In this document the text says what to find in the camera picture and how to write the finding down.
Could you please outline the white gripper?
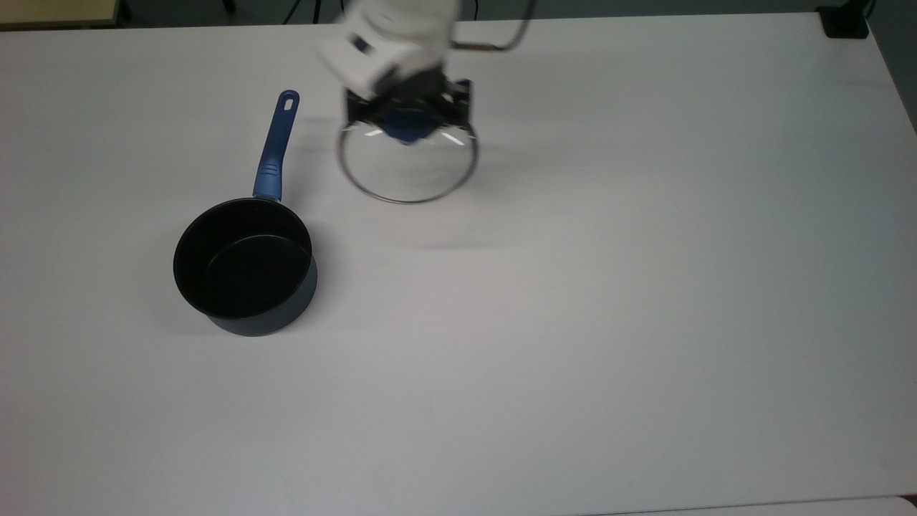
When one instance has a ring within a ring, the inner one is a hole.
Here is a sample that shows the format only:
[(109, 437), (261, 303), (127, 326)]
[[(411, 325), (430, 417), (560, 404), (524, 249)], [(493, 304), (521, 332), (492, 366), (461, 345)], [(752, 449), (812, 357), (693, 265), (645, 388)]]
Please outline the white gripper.
[(474, 136), (473, 82), (446, 80), (449, 46), (450, 29), (345, 29), (324, 40), (319, 58), (346, 88), (346, 130), (359, 124), (379, 130), (384, 97), (419, 99), (440, 94), (436, 98), (440, 126)]

